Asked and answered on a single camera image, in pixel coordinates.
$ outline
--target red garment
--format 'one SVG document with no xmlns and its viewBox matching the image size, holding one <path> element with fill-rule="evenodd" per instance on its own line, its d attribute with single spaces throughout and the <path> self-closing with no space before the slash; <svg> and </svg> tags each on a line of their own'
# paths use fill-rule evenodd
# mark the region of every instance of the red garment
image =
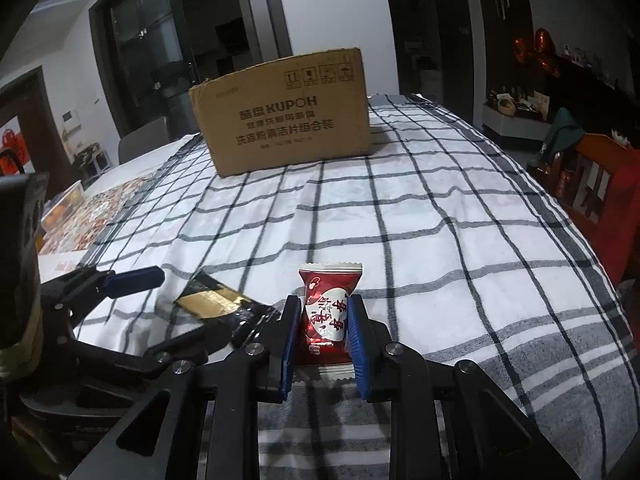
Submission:
<svg viewBox="0 0 640 480">
<path fill-rule="evenodd" d="M 640 226 L 640 164 L 620 168 L 605 197 L 591 241 L 594 252 L 616 286 L 622 280 Z"/>
</svg>

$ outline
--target white label on wrapper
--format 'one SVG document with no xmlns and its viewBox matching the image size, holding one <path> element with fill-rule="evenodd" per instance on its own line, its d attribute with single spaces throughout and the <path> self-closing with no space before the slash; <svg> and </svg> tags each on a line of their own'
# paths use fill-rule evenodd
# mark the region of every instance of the white label on wrapper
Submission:
<svg viewBox="0 0 640 480">
<path fill-rule="evenodd" d="M 318 300 L 306 305 L 306 314 L 320 337 L 342 341 L 347 328 L 347 291 L 330 288 Z"/>
</svg>

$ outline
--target brown box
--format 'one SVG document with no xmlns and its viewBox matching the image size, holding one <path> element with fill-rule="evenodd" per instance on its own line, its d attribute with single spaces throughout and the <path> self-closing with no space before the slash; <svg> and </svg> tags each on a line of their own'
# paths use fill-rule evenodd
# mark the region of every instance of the brown box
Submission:
<svg viewBox="0 0 640 480">
<path fill-rule="evenodd" d="M 357 48 L 270 61 L 189 95 L 221 176 L 370 150 Z"/>
</svg>

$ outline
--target metal bolt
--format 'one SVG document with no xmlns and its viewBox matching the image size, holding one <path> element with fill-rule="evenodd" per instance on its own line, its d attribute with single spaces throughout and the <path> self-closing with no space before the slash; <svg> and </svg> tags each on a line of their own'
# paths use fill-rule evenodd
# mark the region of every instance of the metal bolt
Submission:
<svg viewBox="0 0 640 480">
<path fill-rule="evenodd" d="M 165 363 L 171 359 L 171 355 L 168 352 L 158 352 L 154 357 L 159 363 Z"/>
<path fill-rule="evenodd" d="M 244 351 L 249 355 L 260 355 L 264 352 L 264 345 L 262 343 L 249 343 L 244 347 Z"/>
<path fill-rule="evenodd" d="M 385 345 L 385 351 L 389 355 L 400 355 L 402 352 L 404 352 L 404 347 L 402 346 L 402 343 L 399 343 L 398 341 L 392 341 L 391 343 L 387 343 Z"/>
<path fill-rule="evenodd" d="M 174 374 L 185 374 L 191 370 L 191 363 L 184 359 L 180 359 L 171 365 L 171 370 L 174 371 Z"/>
<path fill-rule="evenodd" d="M 458 368 L 465 374 L 472 374 L 478 370 L 478 365 L 469 359 L 462 359 L 462 361 L 458 361 Z"/>
</svg>

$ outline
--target checkered tablecloth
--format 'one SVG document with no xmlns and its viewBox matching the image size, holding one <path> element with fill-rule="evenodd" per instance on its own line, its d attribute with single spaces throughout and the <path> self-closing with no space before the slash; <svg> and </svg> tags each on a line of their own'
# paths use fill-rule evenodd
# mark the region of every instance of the checkered tablecloth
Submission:
<svg viewBox="0 0 640 480">
<path fill-rule="evenodd" d="M 107 300 L 78 337 L 140 353 L 197 322 L 174 305 L 203 269 L 267 304 L 302 294 L 303 262 L 362 262 L 369 315 L 425 357 L 478 362 L 584 479 L 638 430 L 620 304 L 559 205 L 478 131 L 431 102 L 370 99 L 370 156 L 220 178 L 197 137 L 84 258 L 159 265 L 156 290 Z M 297 383 L 260 406 L 264 478 L 386 478 L 388 406 L 353 383 Z"/>
</svg>

